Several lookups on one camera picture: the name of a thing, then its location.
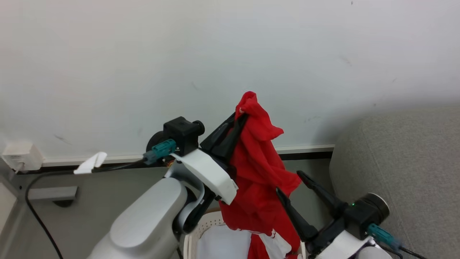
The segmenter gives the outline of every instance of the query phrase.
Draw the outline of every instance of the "white fabric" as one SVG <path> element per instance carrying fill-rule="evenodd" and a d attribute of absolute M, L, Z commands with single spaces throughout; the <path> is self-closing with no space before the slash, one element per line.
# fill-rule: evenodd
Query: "white fabric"
<path fill-rule="evenodd" d="M 364 240 L 359 240 L 346 230 L 342 231 L 334 238 L 334 241 L 316 258 L 318 259 L 347 259 L 361 249 L 372 237 L 368 236 Z"/>
<path fill-rule="evenodd" d="M 284 259 L 292 249 L 291 245 L 275 230 L 271 231 L 271 236 L 259 234 L 259 237 L 264 243 L 270 259 Z"/>
<path fill-rule="evenodd" d="M 212 226 L 198 240 L 196 259 L 247 259 L 251 233 Z"/>

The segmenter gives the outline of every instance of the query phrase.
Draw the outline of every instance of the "cable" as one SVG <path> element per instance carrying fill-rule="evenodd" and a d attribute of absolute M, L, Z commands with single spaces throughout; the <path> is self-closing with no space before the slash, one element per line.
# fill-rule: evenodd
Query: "cable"
<path fill-rule="evenodd" d="M 16 171 L 14 172 L 15 174 L 17 174 L 17 172 L 19 172 L 20 170 L 22 170 L 22 168 L 23 168 L 23 167 L 24 167 L 24 165 L 25 165 L 25 164 L 24 164 L 24 163 L 22 163 L 22 162 L 21 162 L 21 163 L 19 163 L 19 164 L 20 164 L 20 166 L 19 166 L 19 167 L 16 169 Z"/>
<path fill-rule="evenodd" d="M 113 171 L 113 170 L 126 169 L 126 168 L 129 168 L 129 167 L 131 167 L 131 166 L 143 164 L 145 161 L 146 161 L 146 159 L 143 158 L 143 159 L 141 159 L 141 160 L 138 160 L 138 161 L 132 162 L 132 163 L 127 163 L 127 164 L 122 164 L 122 165 L 116 165 L 116 166 L 112 166 L 112 167 L 94 168 L 94 169 L 92 170 L 92 172 L 93 172 L 93 173 L 100 173 L 100 172 L 107 172 L 107 171 Z"/>
<path fill-rule="evenodd" d="M 179 259 L 184 259 L 184 257 L 182 256 L 182 252 L 180 251 L 180 248 L 176 248 L 176 251 L 177 251 L 177 255 L 179 256 Z"/>
<path fill-rule="evenodd" d="M 397 252 L 393 251 L 393 250 L 390 249 L 390 248 L 386 248 L 386 247 L 384 247 L 384 246 L 380 246 L 380 248 L 382 248 L 383 250 L 385 250 L 385 251 L 387 251 L 387 252 L 389 252 L 389 253 L 392 253 L 392 254 L 397 255 L 400 259 L 403 259 L 403 255 L 402 255 L 402 254 L 397 253 Z"/>
<path fill-rule="evenodd" d="M 419 255 L 418 253 L 414 253 L 414 252 L 410 251 L 409 249 L 406 249 L 406 248 L 403 248 L 403 247 L 400 247 L 399 249 L 401 249 L 401 251 L 406 252 L 406 253 L 408 253 L 408 254 L 410 254 L 410 255 L 412 255 L 412 256 L 415 256 L 415 257 L 417 257 L 417 258 L 426 259 L 426 257 L 421 256 L 421 255 Z"/>
<path fill-rule="evenodd" d="M 26 188 L 26 193 L 25 193 L 25 200 L 26 200 L 26 204 L 27 206 L 29 207 L 30 211 L 32 212 L 32 214 L 34 215 L 35 219 L 38 221 L 38 223 L 40 224 L 40 226 L 43 228 L 43 230 L 45 231 L 46 235 L 48 236 L 48 238 L 50 239 L 51 241 L 51 244 L 53 244 L 53 247 L 54 249 L 56 250 L 56 253 L 57 255 L 59 256 L 59 259 L 63 259 L 62 258 L 62 255 L 61 255 L 61 251 L 59 251 L 59 248 L 58 246 L 56 245 L 56 242 L 54 241 L 53 237 L 51 236 L 50 232 L 48 231 L 48 229 L 46 228 L 45 224 L 43 223 L 43 221 L 40 219 L 40 217 L 38 216 L 37 212 L 34 210 L 34 208 L 32 207 L 32 204 L 30 204 L 30 201 L 29 201 L 29 191 L 30 191 L 30 187 L 32 187 L 32 185 L 34 183 L 36 183 L 38 180 L 40 180 L 41 178 L 43 177 L 46 177 L 46 176 L 56 176 L 56 175 L 66 175 L 66 174 L 73 174 L 72 171 L 56 171 L 56 172 L 48 172 L 48 173 L 42 173 L 42 174 L 39 174 L 34 180 L 32 180 L 30 182 L 30 184 L 27 186 Z"/>

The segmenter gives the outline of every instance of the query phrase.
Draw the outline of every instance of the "gray sofa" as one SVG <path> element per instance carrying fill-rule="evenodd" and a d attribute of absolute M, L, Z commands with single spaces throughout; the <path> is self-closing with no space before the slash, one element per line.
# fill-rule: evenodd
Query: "gray sofa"
<path fill-rule="evenodd" d="M 329 170 L 343 200 L 384 198 L 382 227 L 409 249 L 460 258 L 460 106 L 364 119 L 338 139 Z"/>

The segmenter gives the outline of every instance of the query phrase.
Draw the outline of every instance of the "red garment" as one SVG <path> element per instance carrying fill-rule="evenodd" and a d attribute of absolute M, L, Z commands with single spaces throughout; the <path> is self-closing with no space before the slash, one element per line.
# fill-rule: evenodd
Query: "red garment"
<path fill-rule="evenodd" d="M 250 230 L 271 236 L 274 229 L 296 252 L 300 245 L 288 215 L 277 195 L 279 187 L 287 196 L 300 184 L 296 174 L 284 169 L 271 140 L 283 130 L 271 124 L 268 113 L 257 102 L 256 94 L 247 92 L 236 106 L 236 118 L 247 113 L 230 163 L 236 167 L 238 191 L 231 205 L 220 202 L 222 217 L 232 230 Z M 248 259 L 269 258 L 258 235 L 251 237 Z"/>

